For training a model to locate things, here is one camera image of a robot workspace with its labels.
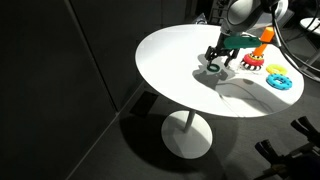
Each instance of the table base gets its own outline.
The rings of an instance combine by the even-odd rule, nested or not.
[[[197,114],[185,132],[188,115],[189,111],[170,114],[162,124],[161,134],[162,140],[173,154],[194,159],[203,156],[210,149],[212,132],[206,120]]]

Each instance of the dark wall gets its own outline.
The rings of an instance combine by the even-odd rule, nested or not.
[[[120,110],[142,82],[135,51],[148,34],[182,24],[186,0],[72,0]]]
[[[1,1],[0,24],[0,179],[64,179],[115,111],[63,0]]]

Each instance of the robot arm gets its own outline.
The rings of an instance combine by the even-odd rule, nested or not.
[[[209,46],[205,54],[208,67],[215,58],[228,56],[224,64],[227,67],[229,62],[237,57],[240,49],[226,47],[225,40],[228,37],[240,36],[242,32],[251,28],[266,27],[271,24],[271,7],[274,5],[277,5],[276,16],[279,20],[287,10],[288,0],[233,0],[221,25],[216,47]]]

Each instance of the cable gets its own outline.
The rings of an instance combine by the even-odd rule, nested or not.
[[[315,13],[315,15],[313,16],[313,19],[311,20],[311,22],[309,23],[309,25],[304,29],[304,31],[303,31],[302,33],[296,35],[295,37],[293,37],[293,38],[291,38],[291,39],[287,39],[286,42],[290,42],[290,41],[292,41],[292,40],[301,38],[301,37],[303,37],[303,36],[307,36],[308,34],[312,33],[313,31],[315,31],[315,30],[319,27],[320,23],[319,23],[319,25],[318,25],[316,28],[312,29],[311,31],[308,31],[308,28],[309,28],[309,27],[313,24],[313,22],[316,20],[316,18],[317,18],[317,16],[318,16],[318,13],[319,13],[319,2],[318,2],[318,0],[315,0],[315,1],[316,1],[316,7],[317,7],[317,9],[316,9],[316,13]]]
[[[294,69],[296,69],[299,73],[301,73],[302,75],[308,77],[309,79],[311,79],[311,80],[313,80],[313,81],[316,81],[316,82],[320,83],[320,80],[317,80],[317,79],[311,77],[310,75],[306,74],[305,72],[301,71],[301,70],[299,69],[299,67],[292,61],[292,59],[295,59],[295,60],[299,61],[300,63],[304,64],[305,66],[307,66],[307,67],[309,67],[309,68],[311,68],[311,69],[313,69],[313,70],[315,70],[315,71],[320,72],[319,69],[316,69],[316,68],[310,66],[309,64],[305,63],[305,62],[302,61],[300,58],[298,58],[297,56],[295,56],[294,54],[291,53],[291,51],[289,50],[289,48],[287,47],[286,43],[284,42],[284,40],[283,40],[283,38],[282,38],[282,36],[281,36],[280,30],[279,30],[279,27],[278,27],[278,24],[277,24],[277,21],[276,21],[276,18],[275,18],[275,9],[276,9],[276,8],[274,8],[274,7],[277,7],[277,6],[273,6],[273,9],[272,9],[272,24],[273,24],[274,29],[276,30],[275,35],[276,35],[277,39],[279,39],[280,42],[281,42],[281,44],[280,44],[280,46],[279,46],[278,48],[279,48],[280,52],[282,53],[283,57],[284,57],[284,58],[289,62],[289,64],[290,64]]]

